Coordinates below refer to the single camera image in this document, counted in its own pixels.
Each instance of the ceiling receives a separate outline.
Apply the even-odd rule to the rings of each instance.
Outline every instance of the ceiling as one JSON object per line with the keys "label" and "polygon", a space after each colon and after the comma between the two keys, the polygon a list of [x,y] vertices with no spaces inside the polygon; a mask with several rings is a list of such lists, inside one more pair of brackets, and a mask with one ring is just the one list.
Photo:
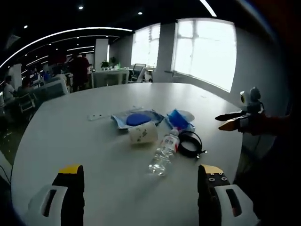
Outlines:
{"label": "ceiling", "polygon": [[[232,21],[236,26],[266,36],[261,26],[235,0],[207,2],[218,19]],[[200,0],[11,0],[4,3],[2,11],[5,24],[1,28],[0,65],[29,43],[69,29],[105,26],[135,31],[155,23],[175,22],[180,18],[212,17]],[[55,35],[20,51],[0,68],[0,73],[16,63],[21,63],[24,70],[35,59],[58,52],[67,53],[66,50],[71,48],[93,46],[96,38],[108,38],[109,44],[112,44],[132,33],[93,29]],[[11,35],[20,38],[5,49]]]}

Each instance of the white cup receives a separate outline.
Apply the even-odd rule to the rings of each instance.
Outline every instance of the white cup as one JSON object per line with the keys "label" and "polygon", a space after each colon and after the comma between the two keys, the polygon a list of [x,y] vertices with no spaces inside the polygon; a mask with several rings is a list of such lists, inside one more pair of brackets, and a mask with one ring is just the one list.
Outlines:
{"label": "white cup", "polygon": [[148,143],[158,140],[157,127],[152,121],[131,127],[128,129],[128,133],[132,144]]}

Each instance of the plastic bottle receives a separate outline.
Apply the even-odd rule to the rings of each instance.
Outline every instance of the plastic bottle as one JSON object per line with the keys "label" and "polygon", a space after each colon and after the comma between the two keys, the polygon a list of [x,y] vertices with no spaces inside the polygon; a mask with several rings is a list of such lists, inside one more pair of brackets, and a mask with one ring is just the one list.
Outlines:
{"label": "plastic bottle", "polygon": [[169,134],[165,135],[160,146],[157,148],[155,156],[149,164],[151,173],[163,176],[166,174],[166,168],[170,164],[179,145],[179,132],[172,129]]}

